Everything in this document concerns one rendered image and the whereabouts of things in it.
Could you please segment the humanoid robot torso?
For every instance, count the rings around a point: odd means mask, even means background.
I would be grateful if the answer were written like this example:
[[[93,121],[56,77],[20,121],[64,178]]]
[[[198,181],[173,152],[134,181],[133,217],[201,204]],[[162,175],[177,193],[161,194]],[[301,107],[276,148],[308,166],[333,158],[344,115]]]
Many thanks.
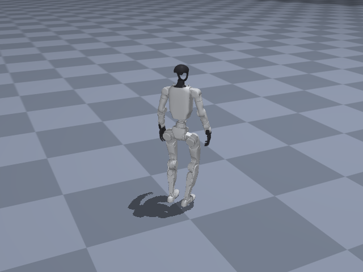
[[[178,119],[176,125],[172,127],[171,136],[179,141],[186,141],[185,134],[189,131],[186,127],[186,119],[190,118],[193,110],[193,97],[189,90],[193,87],[188,85],[176,88],[173,83],[168,90],[170,112],[174,119]]]

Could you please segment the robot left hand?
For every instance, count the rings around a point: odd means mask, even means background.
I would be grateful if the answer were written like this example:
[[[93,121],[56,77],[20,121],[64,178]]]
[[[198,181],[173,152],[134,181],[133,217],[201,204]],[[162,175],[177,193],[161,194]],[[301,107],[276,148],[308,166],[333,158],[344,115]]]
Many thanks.
[[[166,128],[165,127],[161,128],[161,125],[160,124],[158,124],[158,125],[159,125],[159,129],[160,129],[160,131],[159,131],[160,139],[161,139],[161,141],[165,141],[163,139],[163,133],[165,132]]]

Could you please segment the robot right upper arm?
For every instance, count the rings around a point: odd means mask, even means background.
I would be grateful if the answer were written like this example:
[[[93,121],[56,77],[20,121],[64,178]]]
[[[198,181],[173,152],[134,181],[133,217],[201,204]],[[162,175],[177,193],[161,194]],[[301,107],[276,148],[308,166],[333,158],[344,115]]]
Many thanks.
[[[195,99],[195,104],[197,107],[197,116],[199,116],[199,117],[205,116],[200,89],[190,88],[189,90],[190,90],[191,96]]]

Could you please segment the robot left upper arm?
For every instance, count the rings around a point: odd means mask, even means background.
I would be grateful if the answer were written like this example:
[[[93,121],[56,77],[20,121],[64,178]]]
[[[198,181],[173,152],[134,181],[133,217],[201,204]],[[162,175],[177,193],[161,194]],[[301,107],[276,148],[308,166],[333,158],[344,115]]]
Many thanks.
[[[168,90],[169,90],[169,87],[165,87],[162,89],[162,94],[161,94],[161,98],[160,98],[160,101],[159,101],[159,107],[158,107],[158,110],[161,112],[161,113],[166,113],[167,112],[167,107],[165,107],[166,103],[167,103],[167,100],[168,100]]]

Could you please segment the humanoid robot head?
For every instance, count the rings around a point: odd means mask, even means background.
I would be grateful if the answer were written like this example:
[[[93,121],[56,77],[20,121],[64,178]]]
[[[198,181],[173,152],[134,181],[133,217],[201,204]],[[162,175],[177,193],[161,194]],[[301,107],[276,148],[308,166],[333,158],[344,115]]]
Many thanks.
[[[180,65],[177,65],[175,68],[174,68],[174,72],[175,73],[177,73],[177,75],[178,75],[178,82],[177,82],[177,84],[174,86],[174,87],[176,87],[176,88],[183,88],[183,87],[186,87],[186,85],[184,84],[184,81],[186,81],[187,80],[187,78],[188,78],[188,72],[189,72],[189,68],[186,66],[186,65],[182,65],[182,64],[180,64]],[[183,73],[186,73],[187,74],[187,76],[186,76],[186,78],[185,79],[182,79],[181,77],[180,77],[180,75],[183,75]]]

